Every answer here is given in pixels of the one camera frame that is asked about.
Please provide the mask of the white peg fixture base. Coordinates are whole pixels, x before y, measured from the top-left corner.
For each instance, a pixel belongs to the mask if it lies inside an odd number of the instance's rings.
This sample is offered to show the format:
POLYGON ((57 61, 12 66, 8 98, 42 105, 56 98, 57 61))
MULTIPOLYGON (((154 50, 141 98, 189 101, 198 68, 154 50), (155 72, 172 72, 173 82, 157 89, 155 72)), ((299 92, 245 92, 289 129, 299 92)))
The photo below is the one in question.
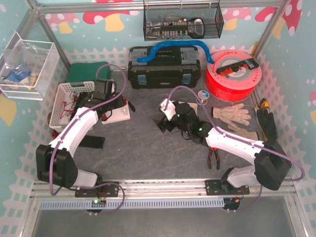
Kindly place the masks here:
POLYGON ((107 121, 101 120, 102 124, 110 124, 110 123, 115 123, 115 122, 120 122, 120 121, 130 119, 129 106, 126 103, 124 107, 114 109, 110 112, 106 112, 105 114, 107 115, 112 114, 112 116, 107 121))

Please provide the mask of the black handled screwdriver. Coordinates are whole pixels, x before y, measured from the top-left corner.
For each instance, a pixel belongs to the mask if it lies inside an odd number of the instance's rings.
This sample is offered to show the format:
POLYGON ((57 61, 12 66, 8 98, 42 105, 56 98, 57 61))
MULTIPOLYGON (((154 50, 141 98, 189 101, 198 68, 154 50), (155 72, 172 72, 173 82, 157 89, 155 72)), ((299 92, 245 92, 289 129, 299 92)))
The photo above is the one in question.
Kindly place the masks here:
POLYGON ((135 109, 135 107, 132 105, 132 103, 131 103, 130 101, 128 101, 126 98, 124 98, 124 99, 125 99, 125 103, 129 106, 130 110, 131 110, 132 112, 135 112, 136 109, 135 109))

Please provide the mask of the red spring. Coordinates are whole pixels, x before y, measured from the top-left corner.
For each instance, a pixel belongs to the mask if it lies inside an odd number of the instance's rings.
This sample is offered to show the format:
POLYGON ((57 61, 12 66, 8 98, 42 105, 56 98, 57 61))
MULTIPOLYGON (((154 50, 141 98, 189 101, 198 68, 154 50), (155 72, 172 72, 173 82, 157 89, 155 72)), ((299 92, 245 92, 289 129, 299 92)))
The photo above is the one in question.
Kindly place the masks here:
POLYGON ((112 114, 109 114, 109 115, 103 114, 102 121, 107 121, 111 116, 112 116, 112 114))

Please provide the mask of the black rectangular plate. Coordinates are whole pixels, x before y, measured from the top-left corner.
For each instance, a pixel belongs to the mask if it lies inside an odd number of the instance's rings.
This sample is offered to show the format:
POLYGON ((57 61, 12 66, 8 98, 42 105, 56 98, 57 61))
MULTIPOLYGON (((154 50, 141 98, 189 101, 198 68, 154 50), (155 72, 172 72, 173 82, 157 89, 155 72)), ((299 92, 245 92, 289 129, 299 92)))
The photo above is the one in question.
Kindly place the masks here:
POLYGON ((105 137, 85 135, 79 143, 79 147, 103 149, 105 140, 105 137))

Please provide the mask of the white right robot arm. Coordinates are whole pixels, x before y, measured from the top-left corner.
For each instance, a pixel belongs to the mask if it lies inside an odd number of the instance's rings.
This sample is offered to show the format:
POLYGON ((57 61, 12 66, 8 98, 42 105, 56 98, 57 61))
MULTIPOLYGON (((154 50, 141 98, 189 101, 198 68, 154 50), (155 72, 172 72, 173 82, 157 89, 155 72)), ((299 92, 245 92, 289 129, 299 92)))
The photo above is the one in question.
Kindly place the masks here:
POLYGON ((164 99, 159 109, 164 113, 157 123, 162 132, 179 129, 192 142, 211 150, 220 149, 250 163, 243 168, 229 168, 223 175, 223 186, 240 188, 260 184, 277 191, 285 180, 292 163, 276 141, 264 142, 247 139, 227 132, 212 123, 202 121, 188 103, 164 99))

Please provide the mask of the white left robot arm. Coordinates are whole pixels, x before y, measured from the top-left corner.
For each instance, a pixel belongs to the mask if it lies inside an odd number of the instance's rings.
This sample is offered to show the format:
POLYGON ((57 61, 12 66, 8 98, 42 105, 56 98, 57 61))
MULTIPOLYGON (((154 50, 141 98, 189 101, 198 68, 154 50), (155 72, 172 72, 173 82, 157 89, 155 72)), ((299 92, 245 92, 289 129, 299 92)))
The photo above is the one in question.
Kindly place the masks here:
POLYGON ((102 115, 114 109, 114 104, 123 100, 121 93, 106 95, 97 92, 82 92, 74 107, 69 124, 48 145, 36 149, 37 176, 49 184, 50 193, 56 195, 61 188, 94 189, 98 175, 78 169, 73 156, 87 132, 102 115))

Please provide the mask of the white spring box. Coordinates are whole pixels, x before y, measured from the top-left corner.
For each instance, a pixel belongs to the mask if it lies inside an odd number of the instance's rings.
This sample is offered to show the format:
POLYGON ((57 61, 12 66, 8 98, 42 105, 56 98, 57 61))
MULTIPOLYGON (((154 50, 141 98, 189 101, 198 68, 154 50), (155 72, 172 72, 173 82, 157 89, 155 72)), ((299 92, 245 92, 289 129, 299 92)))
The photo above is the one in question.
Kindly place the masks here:
POLYGON ((187 102, 187 104, 193 108, 193 110, 195 111, 196 115, 198 114, 198 104, 197 103, 190 103, 187 102))

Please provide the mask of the black device in basket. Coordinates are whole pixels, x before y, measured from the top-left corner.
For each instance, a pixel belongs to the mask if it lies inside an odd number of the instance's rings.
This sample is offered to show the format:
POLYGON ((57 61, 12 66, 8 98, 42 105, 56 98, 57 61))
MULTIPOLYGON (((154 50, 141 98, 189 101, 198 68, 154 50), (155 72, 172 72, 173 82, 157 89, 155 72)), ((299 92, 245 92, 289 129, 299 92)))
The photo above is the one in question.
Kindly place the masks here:
POLYGON ((86 108, 91 108, 91 100, 92 92, 81 92, 78 96, 78 99, 75 103, 74 106, 74 112, 78 110, 78 108, 86 107, 86 108))

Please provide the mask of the green plastic case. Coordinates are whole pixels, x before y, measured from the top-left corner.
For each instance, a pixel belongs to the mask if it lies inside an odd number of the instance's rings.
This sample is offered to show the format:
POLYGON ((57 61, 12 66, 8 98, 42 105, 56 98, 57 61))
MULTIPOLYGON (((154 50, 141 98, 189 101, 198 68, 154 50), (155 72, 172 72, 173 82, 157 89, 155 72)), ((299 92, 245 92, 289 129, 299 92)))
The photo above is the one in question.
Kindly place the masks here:
POLYGON ((104 66, 106 63, 73 63, 66 82, 71 84, 71 89, 83 89, 84 81, 95 83, 97 79, 110 79, 110 67, 104 66))

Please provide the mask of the red filament spool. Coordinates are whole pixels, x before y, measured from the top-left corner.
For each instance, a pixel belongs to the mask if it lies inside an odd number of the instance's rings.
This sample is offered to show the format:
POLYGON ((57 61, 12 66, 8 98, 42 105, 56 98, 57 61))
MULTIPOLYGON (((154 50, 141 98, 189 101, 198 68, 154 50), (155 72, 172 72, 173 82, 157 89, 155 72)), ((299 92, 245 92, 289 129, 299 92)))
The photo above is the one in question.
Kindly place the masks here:
POLYGON ((214 97, 229 102, 237 102, 246 99, 254 90, 262 77, 262 69, 249 70, 242 68, 238 72, 228 75, 219 75, 216 69, 253 58, 250 54, 234 50, 220 50, 212 54, 214 64, 207 64, 204 84, 206 89, 214 97))

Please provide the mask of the clear acrylic box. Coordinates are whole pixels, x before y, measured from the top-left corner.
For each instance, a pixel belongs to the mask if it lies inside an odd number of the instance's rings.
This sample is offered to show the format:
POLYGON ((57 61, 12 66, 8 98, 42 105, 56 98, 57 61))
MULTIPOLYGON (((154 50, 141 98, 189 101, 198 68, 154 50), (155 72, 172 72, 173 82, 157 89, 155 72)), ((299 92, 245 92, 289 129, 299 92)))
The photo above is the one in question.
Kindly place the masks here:
POLYGON ((44 99, 57 64, 59 53, 53 42, 22 39, 2 53, 0 91, 10 99, 44 99))

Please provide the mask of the blue white glove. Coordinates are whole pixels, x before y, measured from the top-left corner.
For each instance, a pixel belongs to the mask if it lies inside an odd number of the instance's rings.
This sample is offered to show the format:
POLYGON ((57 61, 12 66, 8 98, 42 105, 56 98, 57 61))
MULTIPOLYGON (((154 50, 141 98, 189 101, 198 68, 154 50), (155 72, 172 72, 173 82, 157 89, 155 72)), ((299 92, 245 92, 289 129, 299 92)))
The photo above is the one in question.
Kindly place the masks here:
POLYGON ((4 78, 5 81, 18 84, 28 84, 31 70, 27 66, 19 65, 12 69, 4 78))

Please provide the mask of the yellow black tool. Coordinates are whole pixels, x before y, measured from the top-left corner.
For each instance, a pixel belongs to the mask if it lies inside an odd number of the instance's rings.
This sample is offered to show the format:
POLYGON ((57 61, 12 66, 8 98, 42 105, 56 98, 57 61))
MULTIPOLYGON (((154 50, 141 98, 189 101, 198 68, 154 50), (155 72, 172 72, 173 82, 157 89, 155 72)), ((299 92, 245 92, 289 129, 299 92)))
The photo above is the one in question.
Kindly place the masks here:
POLYGON ((255 104, 253 107, 255 110, 263 109, 263 110, 269 110, 270 105, 266 98, 263 98, 259 104, 255 104))

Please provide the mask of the black yellow rubber glove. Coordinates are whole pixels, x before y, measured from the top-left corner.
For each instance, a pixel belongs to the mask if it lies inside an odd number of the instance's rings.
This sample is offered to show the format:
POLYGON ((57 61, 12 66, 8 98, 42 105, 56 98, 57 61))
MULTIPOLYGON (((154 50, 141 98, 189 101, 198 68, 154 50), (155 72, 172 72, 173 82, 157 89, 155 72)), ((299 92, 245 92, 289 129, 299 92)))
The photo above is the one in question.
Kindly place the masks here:
POLYGON ((274 114, 266 109, 259 109, 256 112, 260 127, 268 141, 277 140, 277 128, 275 124, 274 114))

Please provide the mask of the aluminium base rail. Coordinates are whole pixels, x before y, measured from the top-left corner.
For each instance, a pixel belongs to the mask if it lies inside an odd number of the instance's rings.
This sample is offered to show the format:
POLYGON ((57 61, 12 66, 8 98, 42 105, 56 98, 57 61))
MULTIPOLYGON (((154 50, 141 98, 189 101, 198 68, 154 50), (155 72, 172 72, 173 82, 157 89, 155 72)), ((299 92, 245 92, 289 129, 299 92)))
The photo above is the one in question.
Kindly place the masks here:
MULTIPOLYGON (((129 199, 140 198, 203 198, 207 197, 207 191, 211 186, 205 184, 205 178, 196 179, 148 179, 148 180, 119 180, 119 184, 129 199)), ((238 189, 237 196, 257 197, 260 185, 251 185, 238 189)), ((261 196, 290 196, 297 194, 292 182, 284 182, 279 190, 271 191, 263 188, 261 196)), ((51 196, 49 185, 42 181, 35 181, 31 190, 30 198, 74 198, 75 191, 62 188, 56 196, 51 196)))

